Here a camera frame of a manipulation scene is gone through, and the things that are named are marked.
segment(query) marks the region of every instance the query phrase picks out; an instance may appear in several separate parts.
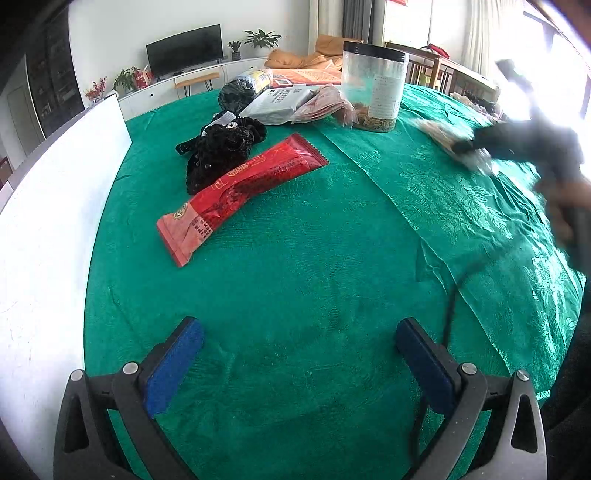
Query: cable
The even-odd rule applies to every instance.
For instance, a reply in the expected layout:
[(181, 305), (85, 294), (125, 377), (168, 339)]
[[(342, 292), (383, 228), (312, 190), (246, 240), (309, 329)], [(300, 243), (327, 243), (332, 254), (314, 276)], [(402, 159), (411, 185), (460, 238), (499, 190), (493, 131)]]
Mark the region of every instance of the cable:
[[(443, 345), (446, 349), (449, 347), (449, 341), (452, 336), (452, 323), (456, 312), (456, 300), (458, 295), (460, 294), (460, 288), (462, 287), (462, 285), (464, 285), (464, 283), (472, 275), (481, 272), (487, 266), (497, 262), (497, 260), (499, 260), (500, 258), (510, 254), (524, 240), (524, 238), (525, 237), (523, 236), (518, 236), (508, 241), (504, 246), (494, 251), (486, 259), (474, 262), (469, 268), (466, 269), (464, 274), (460, 277), (460, 279), (457, 282), (454, 281), (453, 291), (448, 297), (445, 322), (443, 325), (443, 334), (441, 336), (440, 342), (441, 345)], [(419, 439), (421, 436), (421, 428), (423, 426), (423, 422), (425, 421), (425, 416), (427, 415), (427, 408), (427, 399), (424, 395), (421, 395), (421, 398), (418, 402), (417, 415), (414, 419), (413, 428), (411, 429), (410, 435), (408, 437), (408, 453), (413, 464), (416, 464), (420, 457), (421, 449)]]

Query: tool in hand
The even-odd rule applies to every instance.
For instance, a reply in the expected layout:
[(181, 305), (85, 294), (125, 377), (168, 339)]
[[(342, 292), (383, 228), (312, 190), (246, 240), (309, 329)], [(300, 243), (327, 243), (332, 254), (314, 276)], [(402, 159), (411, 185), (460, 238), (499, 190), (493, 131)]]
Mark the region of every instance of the tool in hand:
[[(457, 155), (484, 148), (492, 158), (533, 163), (540, 179), (547, 183), (583, 181), (580, 165), (584, 162), (579, 138), (574, 130), (554, 125), (539, 109), (531, 83), (515, 71), (511, 60), (500, 60), (497, 66), (515, 82), (530, 99), (530, 120), (501, 122), (474, 131), (473, 140), (452, 145)], [(591, 212), (571, 207), (563, 212), (574, 232), (567, 246), (570, 265), (591, 275)]]

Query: potted plant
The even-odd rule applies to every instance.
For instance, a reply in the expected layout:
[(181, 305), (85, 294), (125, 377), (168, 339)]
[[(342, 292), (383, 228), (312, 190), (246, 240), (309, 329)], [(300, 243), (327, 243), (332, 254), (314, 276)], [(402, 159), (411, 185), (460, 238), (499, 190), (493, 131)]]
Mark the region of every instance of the potted plant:
[(92, 88), (90, 90), (85, 91), (84, 95), (88, 98), (92, 103), (96, 103), (105, 95), (105, 85), (107, 84), (107, 77), (103, 77), (99, 80), (97, 85), (96, 82), (92, 82)]
[(113, 83), (113, 88), (117, 90), (119, 97), (135, 90), (134, 74), (131, 69), (123, 69), (119, 72)]
[(271, 50), (279, 45), (279, 39), (282, 38), (282, 36), (279, 35), (279, 33), (275, 33), (275, 31), (265, 33), (260, 28), (258, 32), (250, 30), (245, 30), (244, 32), (248, 33), (244, 44), (252, 43), (257, 57), (266, 57), (269, 55)]
[(232, 60), (240, 60), (240, 52), (238, 51), (240, 45), (242, 45), (242, 42), (240, 40), (231, 41), (230, 43), (228, 43), (228, 47), (232, 49)]

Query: plant pot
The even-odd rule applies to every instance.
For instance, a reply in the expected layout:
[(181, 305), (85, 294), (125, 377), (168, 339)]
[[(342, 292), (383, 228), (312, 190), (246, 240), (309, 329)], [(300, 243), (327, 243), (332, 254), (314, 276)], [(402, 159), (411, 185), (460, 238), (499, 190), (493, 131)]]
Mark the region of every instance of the plant pot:
[(273, 51), (272, 47), (254, 47), (255, 57), (268, 57)]
[(133, 92), (135, 89), (133, 88), (123, 88), (120, 85), (117, 85), (114, 90), (119, 94), (119, 98), (123, 98), (128, 93)]

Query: red flowers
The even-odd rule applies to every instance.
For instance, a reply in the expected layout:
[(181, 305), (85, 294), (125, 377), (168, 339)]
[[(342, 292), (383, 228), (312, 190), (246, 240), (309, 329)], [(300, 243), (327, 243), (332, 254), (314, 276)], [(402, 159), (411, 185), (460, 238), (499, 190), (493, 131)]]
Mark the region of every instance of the red flowers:
[(103, 98), (103, 94), (105, 93), (105, 86), (107, 84), (107, 77), (103, 77), (99, 80), (99, 84), (97, 85), (96, 82), (92, 82), (92, 88), (90, 90), (85, 91), (84, 95), (86, 98), (91, 100), (92, 102), (96, 102)]

